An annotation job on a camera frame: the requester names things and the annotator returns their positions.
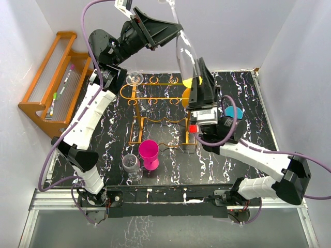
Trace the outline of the yellow plastic wine glass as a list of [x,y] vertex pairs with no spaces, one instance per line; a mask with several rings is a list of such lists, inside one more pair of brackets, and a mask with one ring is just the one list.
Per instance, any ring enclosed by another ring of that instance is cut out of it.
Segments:
[[185,109],[188,107],[188,104],[189,104],[189,96],[190,96],[190,92],[191,92],[192,81],[193,81],[193,78],[183,80],[183,85],[186,87],[186,89],[183,91],[183,94],[182,94],[182,106]]

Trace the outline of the tall clear wine glass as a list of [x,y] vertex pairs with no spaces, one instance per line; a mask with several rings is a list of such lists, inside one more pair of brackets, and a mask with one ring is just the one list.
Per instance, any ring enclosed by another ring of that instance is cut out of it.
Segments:
[[127,75],[126,83],[132,87],[136,87],[136,98],[138,98],[138,105],[141,112],[147,110],[147,101],[144,100],[145,96],[139,91],[138,86],[144,82],[144,77],[141,73],[133,72]]

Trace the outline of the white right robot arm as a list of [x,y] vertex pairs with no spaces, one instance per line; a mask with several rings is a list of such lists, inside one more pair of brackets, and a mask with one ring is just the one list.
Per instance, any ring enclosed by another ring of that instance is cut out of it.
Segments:
[[223,106],[220,87],[204,60],[196,62],[200,75],[194,75],[188,106],[191,114],[190,132],[203,149],[230,157],[250,165],[267,175],[261,178],[238,178],[228,191],[214,193],[216,204],[242,205],[254,198],[279,198],[292,205],[300,205],[311,179],[307,160],[300,153],[281,154],[242,140],[244,122],[235,117],[219,115]]

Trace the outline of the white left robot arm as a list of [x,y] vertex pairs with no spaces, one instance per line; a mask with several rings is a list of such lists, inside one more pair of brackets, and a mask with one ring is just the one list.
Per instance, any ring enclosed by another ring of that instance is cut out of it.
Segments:
[[123,24],[120,37],[114,38],[103,29],[94,30],[88,40],[88,53],[95,70],[89,78],[85,97],[69,127],[52,145],[72,165],[88,199],[95,206],[107,200],[104,183],[97,169],[98,153],[89,149],[92,134],[108,105],[125,83],[138,83],[129,78],[119,65],[142,48],[155,49],[174,39],[183,29],[178,23],[153,19],[138,7]]

